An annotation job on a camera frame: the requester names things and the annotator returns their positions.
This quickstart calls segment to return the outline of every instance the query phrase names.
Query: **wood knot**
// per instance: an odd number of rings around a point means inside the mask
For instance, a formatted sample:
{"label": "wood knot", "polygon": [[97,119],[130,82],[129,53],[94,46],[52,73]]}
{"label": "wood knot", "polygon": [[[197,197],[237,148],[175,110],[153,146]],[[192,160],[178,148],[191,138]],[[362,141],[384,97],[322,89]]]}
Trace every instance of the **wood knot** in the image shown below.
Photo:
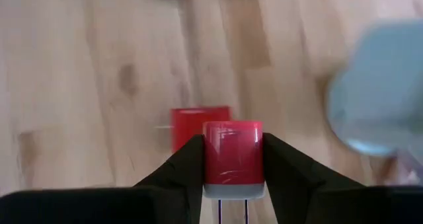
{"label": "wood knot", "polygon": [[130,98],[134,97],[138,92],[137,71],[134,64],[125,64],[119,70],[119,88]]}
{"label": "wood knot", "polygon": [[34,165],[37,159],[36,138],[33,131],[26,131],[18,136],[20,151],[20,166],[24,174],[24,181],[31,186],[34,179]]}

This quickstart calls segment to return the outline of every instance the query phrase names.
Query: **wood grain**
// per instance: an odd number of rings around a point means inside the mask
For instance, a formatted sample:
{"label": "wood grain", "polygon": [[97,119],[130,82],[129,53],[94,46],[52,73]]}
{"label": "wood grain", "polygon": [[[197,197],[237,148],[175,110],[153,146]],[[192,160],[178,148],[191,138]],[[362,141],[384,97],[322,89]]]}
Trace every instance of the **wood grain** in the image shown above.
{"label": "wood grain", "polygon": [[[386,184],[398,162],[341,144],[325,91],[366,28],[419,17],[423,0],[0,0],[0,194],[131,186],[171,155],[171,108],[216,105]],[[242,223],[243,203],[223,216]],[[276,223],[268,196],[250,223]]]}

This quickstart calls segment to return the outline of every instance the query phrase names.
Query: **red block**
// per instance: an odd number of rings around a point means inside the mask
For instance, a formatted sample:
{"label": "red block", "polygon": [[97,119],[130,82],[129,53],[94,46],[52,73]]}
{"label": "red block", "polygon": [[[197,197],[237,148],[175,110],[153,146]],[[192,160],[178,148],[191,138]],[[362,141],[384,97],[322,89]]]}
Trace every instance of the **red block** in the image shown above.
{"label": "red block", "polygon": [[196,134],[202,134],[203,123],[212,121],[230,121],[228,106],[210,108],[172,109],[173,152],[178,151]]}
{"label": "red block", "polygon": [[261,122],[204,124],[204,194],[221,200],[264,195]]}

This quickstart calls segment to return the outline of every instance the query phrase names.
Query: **blurry blue object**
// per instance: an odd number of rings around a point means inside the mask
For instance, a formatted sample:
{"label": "blurry blue object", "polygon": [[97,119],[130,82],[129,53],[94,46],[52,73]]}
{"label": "blurry blue object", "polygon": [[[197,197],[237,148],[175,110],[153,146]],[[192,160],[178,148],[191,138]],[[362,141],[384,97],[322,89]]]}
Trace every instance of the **blurry blue object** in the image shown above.
{"label": "blurry blue object", "polygon": [[423,20],[370,30],[328,90],[335,134],[367,155],[423,145]]}

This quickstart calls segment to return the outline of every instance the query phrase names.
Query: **metal wire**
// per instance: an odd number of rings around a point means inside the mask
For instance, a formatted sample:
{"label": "metal wire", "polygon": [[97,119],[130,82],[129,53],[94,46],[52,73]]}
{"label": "metal wire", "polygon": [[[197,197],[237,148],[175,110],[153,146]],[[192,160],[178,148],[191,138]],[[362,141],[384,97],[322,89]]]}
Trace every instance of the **metal wire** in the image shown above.
{"label": "metal wire", "polygon": [[219,200],[219,224],[222,224],[222,200]]}
{"label": "metal wire", "polygon": [[245,200],[244,202],[244,218],[245,224],[249,224],[249,201]]}

